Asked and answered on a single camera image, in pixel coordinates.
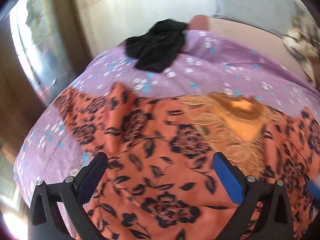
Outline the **orange black floral garment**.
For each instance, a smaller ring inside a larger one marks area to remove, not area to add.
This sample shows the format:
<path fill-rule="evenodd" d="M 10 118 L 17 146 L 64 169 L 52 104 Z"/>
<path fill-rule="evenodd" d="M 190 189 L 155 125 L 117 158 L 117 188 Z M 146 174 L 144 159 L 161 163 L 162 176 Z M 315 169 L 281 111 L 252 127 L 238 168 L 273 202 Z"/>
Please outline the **orange black floral garment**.
<path fill-rule="evenodd" d="M 214 239 L 236 210 L 212 169 L 222 152 L 245 175 L 284 182 L 300 239 L 312 220 L 307 183 L 319 175 L 319 124 L 220 93 L 140 98 L 66 89 L 54 102 L 69 133 L 108 168 L 87 206 L 104 239 Z"/>

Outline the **pink mattress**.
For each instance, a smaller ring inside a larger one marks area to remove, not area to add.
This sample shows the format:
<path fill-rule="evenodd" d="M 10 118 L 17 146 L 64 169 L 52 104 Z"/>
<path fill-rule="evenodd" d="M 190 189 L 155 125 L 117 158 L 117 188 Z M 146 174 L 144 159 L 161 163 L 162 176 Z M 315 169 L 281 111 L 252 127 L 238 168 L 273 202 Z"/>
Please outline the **pink mattress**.
<path fill-rule="evenodd" d="M 282 38 L 268 31 L 243 23 L 205 15 L 194 16 L 189 21 L 189 29 L 210 31 L 216 35 L 243 44 L 281 64 L 302 80 L 307 80 L 306 74 L 303 72 L 298 61 L 284 47 Z"/>

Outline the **brown beige floral blanket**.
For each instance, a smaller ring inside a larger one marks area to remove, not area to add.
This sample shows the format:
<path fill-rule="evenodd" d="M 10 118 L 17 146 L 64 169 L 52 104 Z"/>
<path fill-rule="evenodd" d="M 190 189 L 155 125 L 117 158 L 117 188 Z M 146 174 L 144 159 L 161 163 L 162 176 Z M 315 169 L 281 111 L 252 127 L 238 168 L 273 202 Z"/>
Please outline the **brown beige floral blanket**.
<path fill-rule="evenodd" d="M 299 5 L 295 5 L 295 11 L 283 45 L 300 63 L 307 80 L 319 88 L 319 27 L 308 11 Z"/>

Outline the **purple floral bed sheet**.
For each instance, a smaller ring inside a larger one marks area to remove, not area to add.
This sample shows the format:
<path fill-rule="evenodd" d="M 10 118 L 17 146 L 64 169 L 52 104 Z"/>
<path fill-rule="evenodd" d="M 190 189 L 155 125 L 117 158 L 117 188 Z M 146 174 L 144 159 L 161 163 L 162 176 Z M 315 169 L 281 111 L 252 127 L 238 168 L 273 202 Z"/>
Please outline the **purple floral bed sheet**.
<path fill-rule="evenodd" d="M 188 31 L 182 52 L 162 73 L 138 70 L 136 62 L 120 44 L 94 59 L 66 89 L 106 96 L 119 82 L 140 98 L 212 92 L 242 96 L 290 117 L 308 108 L 319 124 L 319 93 L 314 88 L 263 54 L 213 33 Z M 14 177 L 29 208 L 38 181 L 61 183 L 96 155 L 86 153 L 68 132 L 54 102 L 27 135 L 15 161 Z"/>

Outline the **frosted glass door panel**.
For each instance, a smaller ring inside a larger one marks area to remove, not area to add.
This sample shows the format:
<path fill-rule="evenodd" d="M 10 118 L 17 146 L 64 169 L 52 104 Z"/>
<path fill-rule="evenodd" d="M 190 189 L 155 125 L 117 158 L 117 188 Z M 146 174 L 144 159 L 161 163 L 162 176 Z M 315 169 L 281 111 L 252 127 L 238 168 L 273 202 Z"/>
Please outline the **frosted glass door panel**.
<path fill-rule="evenodd" d="M 9 13 L 16 55 L 45 106 L 76 79 L 61 20 L 54 0 L 18 0 Z"/>

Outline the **grey pillow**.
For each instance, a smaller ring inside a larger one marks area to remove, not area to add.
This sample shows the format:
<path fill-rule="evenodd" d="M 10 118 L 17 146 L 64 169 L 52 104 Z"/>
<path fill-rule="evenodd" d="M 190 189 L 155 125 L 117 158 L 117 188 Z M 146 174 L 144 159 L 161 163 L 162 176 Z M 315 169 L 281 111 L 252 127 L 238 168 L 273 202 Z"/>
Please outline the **grey pillow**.
<path fill-rule="evenodd" d="M 293 18 L 304 15 L 296 0 L 213 0 L 213 17 L 251 25 L 283 36 L 292 27 Z"/>

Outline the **black crumpled garment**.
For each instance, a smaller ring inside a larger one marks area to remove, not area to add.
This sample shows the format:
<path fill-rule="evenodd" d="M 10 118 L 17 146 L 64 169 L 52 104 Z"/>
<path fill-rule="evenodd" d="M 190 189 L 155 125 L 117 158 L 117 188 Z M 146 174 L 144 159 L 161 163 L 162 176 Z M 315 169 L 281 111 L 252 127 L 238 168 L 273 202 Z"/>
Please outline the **black crumpled garment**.
<path fill-rule="evenodd" d="M 125 52 L 136 59 L 139 70 L 162 73 L 169 68 L 185 45 L 188 24 L 172 19 L 157 22 L 149 31 L 125 40 Z"/>

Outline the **brown wooden door frame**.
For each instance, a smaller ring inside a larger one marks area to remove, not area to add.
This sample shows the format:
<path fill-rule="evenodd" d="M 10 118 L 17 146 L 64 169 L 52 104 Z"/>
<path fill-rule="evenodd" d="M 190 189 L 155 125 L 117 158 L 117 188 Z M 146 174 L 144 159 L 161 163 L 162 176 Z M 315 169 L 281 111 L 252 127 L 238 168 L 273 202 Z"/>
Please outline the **brown wooden door frame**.
<path fill-rule="evenodd" d="M 18 155 L 25 137 L 46 109 L 17 57 L 10 21 L 1 23 L 1 140 Z"/>

